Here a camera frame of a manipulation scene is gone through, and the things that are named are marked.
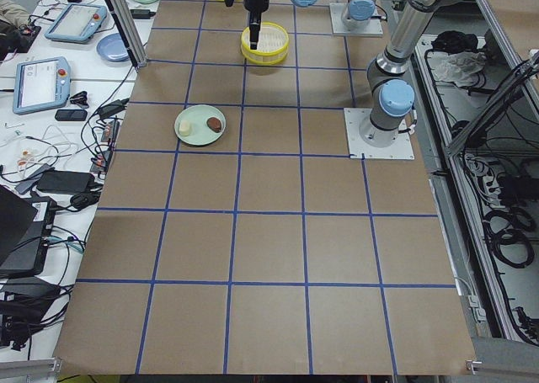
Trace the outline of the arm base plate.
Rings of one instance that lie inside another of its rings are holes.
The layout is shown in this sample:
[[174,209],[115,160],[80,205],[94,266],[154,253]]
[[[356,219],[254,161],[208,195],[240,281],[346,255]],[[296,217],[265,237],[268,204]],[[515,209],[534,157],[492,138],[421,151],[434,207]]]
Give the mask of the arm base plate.
[[349,157],[371,160],[414,160],[411,137],[402,119],[396,130],[377,129],[370,121],[371,109],[344,109]]
[[373,0],[349,0],[330,3],[330,18],[334,35],[382,37],[382,16]]

